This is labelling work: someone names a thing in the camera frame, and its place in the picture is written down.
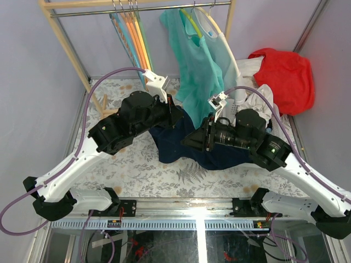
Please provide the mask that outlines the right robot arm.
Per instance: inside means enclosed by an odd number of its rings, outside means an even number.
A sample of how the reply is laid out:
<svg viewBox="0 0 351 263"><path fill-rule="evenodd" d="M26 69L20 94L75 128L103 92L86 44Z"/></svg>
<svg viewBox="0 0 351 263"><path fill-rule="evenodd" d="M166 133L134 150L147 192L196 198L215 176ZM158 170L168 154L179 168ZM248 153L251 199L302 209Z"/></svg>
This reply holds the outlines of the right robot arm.
<svg viewBox="0 0 351 263"><path fill-rule="evenodd" d="M198 151L212 151L215 145L248 150L255 165L286 178L308 195L308 198L297 198L259 188L250 200L254 215L292 216L314 224L335 239L350 235L350 192L313 169L292 146L267 133L264 125L265 120L252 109L238 112L235 125L215 121L213 115L209 115L182 140L182 145Z"/></svg>

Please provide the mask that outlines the navy blue t shirt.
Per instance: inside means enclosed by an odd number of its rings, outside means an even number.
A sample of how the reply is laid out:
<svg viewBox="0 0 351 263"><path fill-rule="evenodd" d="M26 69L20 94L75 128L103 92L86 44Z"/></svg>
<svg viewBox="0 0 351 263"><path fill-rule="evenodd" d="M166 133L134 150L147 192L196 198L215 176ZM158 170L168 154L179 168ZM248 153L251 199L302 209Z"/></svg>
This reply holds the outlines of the navy blue t shirt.
<svg viewBox="0 0 351 263"><path fill-rule="evenodd" d="M201 152L184 146L181 141L195 131L189 115L182 111L183 118L174 128L154 127L149 130L162 163L173 163L182 157L190 158L207 170L224 170L244 163L252 163L248 151L244 149L215 145L211 152Z"/></svg>

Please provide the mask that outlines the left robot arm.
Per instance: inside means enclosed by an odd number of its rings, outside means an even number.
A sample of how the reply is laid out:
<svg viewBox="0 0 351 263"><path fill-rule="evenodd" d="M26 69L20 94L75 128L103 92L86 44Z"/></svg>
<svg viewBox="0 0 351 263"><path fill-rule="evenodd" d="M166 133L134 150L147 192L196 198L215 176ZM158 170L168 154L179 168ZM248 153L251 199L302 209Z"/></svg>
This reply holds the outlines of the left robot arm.
<svg viewBox="0 0 351 263"><path fill-rule="evenodd" d="M71 213L95 211L96 215L117 216L121 201L115 190L78 190L78 178L103 159L114 156L131 145L133 139L153 127L173 128L183 111L171 95L165 102L158 95L133 92L122 100L117 113L100 120L83 139L79 153L67 156L49 174L23 181L26 191L34 197L37 215L48 221L60 220Z"/></svg>

